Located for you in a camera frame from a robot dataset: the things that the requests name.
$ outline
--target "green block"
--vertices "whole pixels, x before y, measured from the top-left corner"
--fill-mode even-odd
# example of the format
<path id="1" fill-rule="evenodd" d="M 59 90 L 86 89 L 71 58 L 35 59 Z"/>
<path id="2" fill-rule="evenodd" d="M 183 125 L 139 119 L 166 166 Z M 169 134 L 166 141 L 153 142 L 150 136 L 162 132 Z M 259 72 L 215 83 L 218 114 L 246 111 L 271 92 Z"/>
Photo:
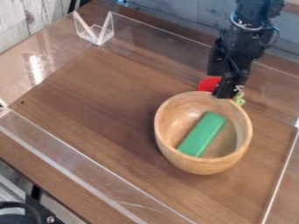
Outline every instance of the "green block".
<path id="1" fill-rule="evenodd" d="M 207 112 L 191 130 L 189 136 L 183 139 L 178 149 L 183 154 L 193 157 L 201 157 L 206 152 L 210 143 L 219 134 L 226 123 L 226 117 L 214 112 Z"/>

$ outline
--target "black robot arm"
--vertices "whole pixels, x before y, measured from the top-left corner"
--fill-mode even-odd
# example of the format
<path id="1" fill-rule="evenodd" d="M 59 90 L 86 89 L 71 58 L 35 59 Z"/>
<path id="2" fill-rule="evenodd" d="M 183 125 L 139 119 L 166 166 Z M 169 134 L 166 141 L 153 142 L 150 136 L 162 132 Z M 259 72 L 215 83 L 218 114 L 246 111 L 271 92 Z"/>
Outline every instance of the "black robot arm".
<path id="1" fill-rule="evenodd" d="M 233 98 L 246 85 L 251 63 L 271 46 L 274 33 L 279 34 L 271 18 L 286 5 L 285 0 L 238 0 L 231 14 L 231 26 L 221 32 L 210 53 L 207 74 L 222 75 L 214 95 Z"/>

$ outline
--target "wooden table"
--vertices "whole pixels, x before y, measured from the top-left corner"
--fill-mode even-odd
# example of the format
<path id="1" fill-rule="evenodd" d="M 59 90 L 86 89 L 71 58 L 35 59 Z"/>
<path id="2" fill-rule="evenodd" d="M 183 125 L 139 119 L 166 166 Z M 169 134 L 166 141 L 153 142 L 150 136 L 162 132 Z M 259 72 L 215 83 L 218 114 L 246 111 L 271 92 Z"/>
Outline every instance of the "wooden table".
<path id="1" fill-rule="evenodd" d="M 93 15 L 109 10 L 142 17 L 106 1 L 90 3 L 82 13 L 93 23 Z M 93 45 L 11 108 L 197 223 L 258 223 L 297 128 L 247 109 L 255 135 L 238 165 L 207 177 L 178 170 L 155 145 L 154 116 L 169 97 L 194 89 L 169 73 Z M 133 222 L 4 134 L 0 144 L 2 159 L 86 221 Z"/>

